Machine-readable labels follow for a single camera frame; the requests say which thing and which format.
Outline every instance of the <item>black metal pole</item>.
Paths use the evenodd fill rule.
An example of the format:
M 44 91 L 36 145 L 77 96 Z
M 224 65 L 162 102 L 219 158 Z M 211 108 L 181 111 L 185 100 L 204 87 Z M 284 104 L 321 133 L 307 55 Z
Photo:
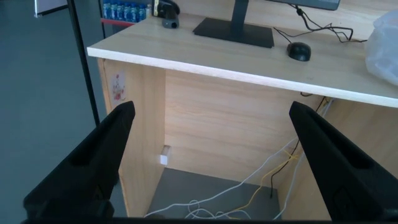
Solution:
M 83 68 L 83 73 L 85 75 L 88 97 L 90 98 L 91 109 L 93 110 L 95 125 L 98 126 L 100 124 L 100 117 L 98 116 L 97 105 L 94 97 L 93 84 L 91 83 L 90 71 L 88 70 L 85 46 L 83 44 L 83 38 L 81 37 L 81 30 L 76 12 L 75 0 L 67 0 L 67 1 L 68 1 L 70 19 L 72 21 L 73 32 L 75 33 L 77 49 L 79 51 L 81 67 Z
M 234 12 L 231 19 L 231 34 L 242 35 L 248 5 L 249 0 L 235 0 Z

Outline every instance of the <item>gray floor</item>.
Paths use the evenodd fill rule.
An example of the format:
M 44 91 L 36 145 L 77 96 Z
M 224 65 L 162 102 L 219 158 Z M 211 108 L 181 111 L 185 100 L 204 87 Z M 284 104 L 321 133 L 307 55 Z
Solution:
M 76 0 L 85 45 L 102 39 L 97 0 Z M 24 197 L 94 128 L 68 10 L 34 18 L 33 0 L 0 0 L 0 222 L 19 223 Z M 88 58 L 100 118 L 95 58 Z M 115 215 L 126 216 L 120 186 Z
M 165 169 L 149 211 L 153 212 L 173 203 L 189 203 L 194 199 L 203 200 L 210 198 L 237 184 L 239 182 L 232 180 Z M 200 207 L 209 210 L 213 214 L 218 211 L 228 212 L 247 204 L 257 188 L 257 185 L 243 184 L 239 188 L 225 193 L 212 201 L 201 203 Z M 262 188 L 250 206 L 244 209 L 251 216 L 252 220 L 271 220 L 279 213 L 277 191 L 275 190 L 272 199 L 269 198 L 269 193 L 270 188 Z M 196 205 L 192 205 L 191 211 L 196 208 Z M 158 214 L 166 218 L 184 218 L 188 213 L 187 206 L 176 206 Z M 208 214 L 205 212 L 201 212 L 198 215 L 208 217 Z M 231 216 L 247 219 L 247 216 L 242 213 L 236 213 Z

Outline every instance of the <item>black mouse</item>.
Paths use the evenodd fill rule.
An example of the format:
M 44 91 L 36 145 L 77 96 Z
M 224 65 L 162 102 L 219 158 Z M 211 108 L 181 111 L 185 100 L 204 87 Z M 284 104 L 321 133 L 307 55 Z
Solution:
M 311 47 L 301 42 L 290 43 L 287 46 L 289 57 L 301 62 L 307 62 L 311 58 Z

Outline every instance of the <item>monitor stand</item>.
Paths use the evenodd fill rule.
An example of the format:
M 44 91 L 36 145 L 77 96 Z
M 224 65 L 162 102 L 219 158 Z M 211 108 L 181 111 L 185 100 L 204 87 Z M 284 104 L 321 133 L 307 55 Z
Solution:
M 235 0 L 231 21 L 206 18 L 194 30 L 195 35 L 228 40 L 242 44 L 272 48 L 272 29 L 244 23 L 249 0 Z

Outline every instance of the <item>monitor base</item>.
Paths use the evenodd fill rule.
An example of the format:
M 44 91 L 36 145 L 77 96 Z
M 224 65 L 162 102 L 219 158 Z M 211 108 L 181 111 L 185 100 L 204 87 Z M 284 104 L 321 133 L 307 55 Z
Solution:
M 274 46 L 271 28 L 243 24 L 242 29 L 232 29 L 231 26 L 231 21 L 206 18 L 193 30 L 193 33 L 202 37 L 211 37 L 259 47 L 272 48 Z

